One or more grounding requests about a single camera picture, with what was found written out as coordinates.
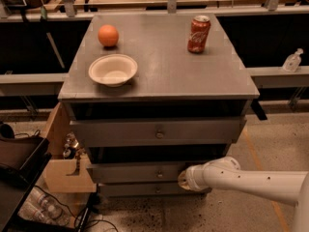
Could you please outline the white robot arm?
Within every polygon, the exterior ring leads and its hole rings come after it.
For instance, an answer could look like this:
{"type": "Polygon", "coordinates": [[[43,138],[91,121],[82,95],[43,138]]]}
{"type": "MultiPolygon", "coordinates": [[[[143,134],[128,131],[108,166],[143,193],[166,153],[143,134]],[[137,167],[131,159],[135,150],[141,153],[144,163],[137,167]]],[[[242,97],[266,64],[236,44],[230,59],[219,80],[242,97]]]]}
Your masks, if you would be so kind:
{"type": "Polygon", "coordinates": [[[178,177],[181,188],[236,190],[295,208],[292,232],[309,232],[308,171],[247,171],[224,157],[187,167],[178,177]]]}

